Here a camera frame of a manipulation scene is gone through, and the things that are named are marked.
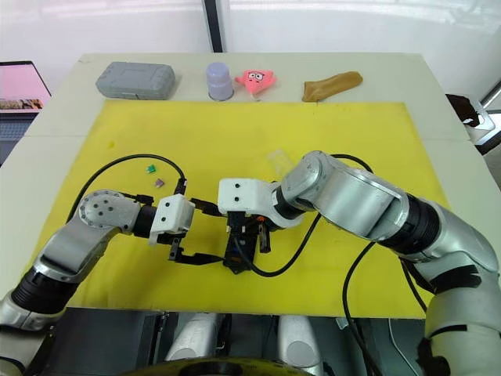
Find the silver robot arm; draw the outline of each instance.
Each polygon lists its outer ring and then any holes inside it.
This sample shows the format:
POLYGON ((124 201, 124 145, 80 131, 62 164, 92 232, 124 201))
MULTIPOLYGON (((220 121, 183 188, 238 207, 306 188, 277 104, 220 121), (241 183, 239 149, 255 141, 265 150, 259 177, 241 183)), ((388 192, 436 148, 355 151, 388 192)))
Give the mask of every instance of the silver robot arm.
POLYGON ((52 335, 50 326, 112 237, 134 234, 150 244, 172 244, 178 252, 194 209, 180 193, 161 199, 158 208, 112 190, 84 197, 72 219, 52 235, 17 287, 0 301, 0 376, 19 376, 31 365, 52 335))
POLYGON ((416 282, 434 293, 418 348, 426 373, 501 373, 496 253, 476 229, 442 206, 320 151, 306 154, 281 183, 223 179, 218 206, 222 213, 263 215, 279 228, 296 226, 303 213, 318 211, 335 226, 390 248, 416 282))

